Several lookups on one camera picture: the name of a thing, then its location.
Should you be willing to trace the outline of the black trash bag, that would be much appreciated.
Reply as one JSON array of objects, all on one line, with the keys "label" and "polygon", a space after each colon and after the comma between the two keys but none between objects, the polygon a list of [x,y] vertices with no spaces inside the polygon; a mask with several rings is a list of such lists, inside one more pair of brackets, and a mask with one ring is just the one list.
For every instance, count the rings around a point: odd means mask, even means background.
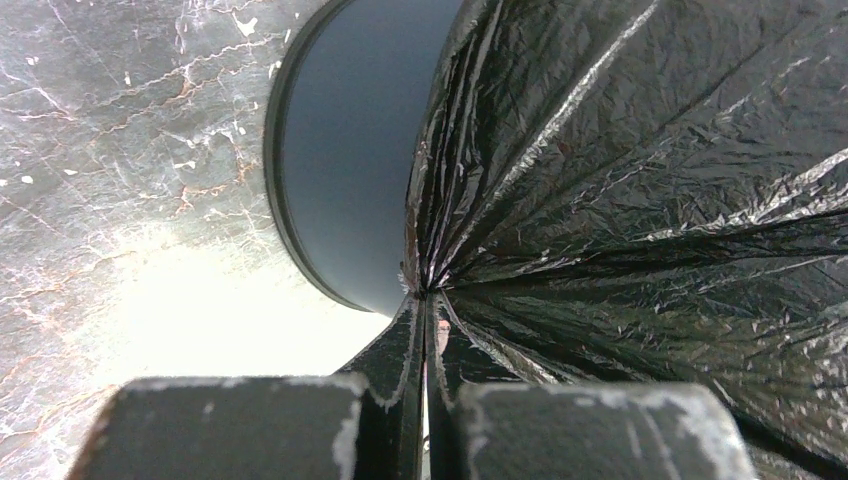
[{"label": "black trash bag", "polygon": [[847,5],[465,1],[404,280],[558,382],[691,382],[764,479],[847,475]]}]

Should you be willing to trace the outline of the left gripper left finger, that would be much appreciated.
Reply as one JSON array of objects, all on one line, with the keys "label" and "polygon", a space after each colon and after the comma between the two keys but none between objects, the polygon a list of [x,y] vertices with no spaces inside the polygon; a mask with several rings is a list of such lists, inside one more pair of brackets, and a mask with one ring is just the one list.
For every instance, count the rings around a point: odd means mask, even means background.
[{"label": "left gripper left finger", "polygon": [[420,301],[406,296],[389,326],[339,369],[367,381],[356,442],[356,479],[420,477],[425,360],[420,314]]}]

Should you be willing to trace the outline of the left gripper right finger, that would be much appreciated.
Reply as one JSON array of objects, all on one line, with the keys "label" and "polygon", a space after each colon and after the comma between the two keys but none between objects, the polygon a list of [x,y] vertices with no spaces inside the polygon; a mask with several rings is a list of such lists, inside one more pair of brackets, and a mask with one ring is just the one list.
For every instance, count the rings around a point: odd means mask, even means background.
[{"label": "left gripper right finger", "polygon": [[454,410],[461,387],[520,378],[475,345],[443,294],[426,300],[425,359],[430,477],[462,477]]}]

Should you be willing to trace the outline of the dark blue trash bin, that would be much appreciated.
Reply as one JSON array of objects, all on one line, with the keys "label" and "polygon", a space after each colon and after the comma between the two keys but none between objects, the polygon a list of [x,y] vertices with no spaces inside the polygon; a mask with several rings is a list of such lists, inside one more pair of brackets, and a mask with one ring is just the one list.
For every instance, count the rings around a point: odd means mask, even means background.
[{"label": "dark blue trash bin", "polygon": [[330,1],[292,37],[263,129],[269,204],[307,280],[392,317],[413,152],[456,1]]}]

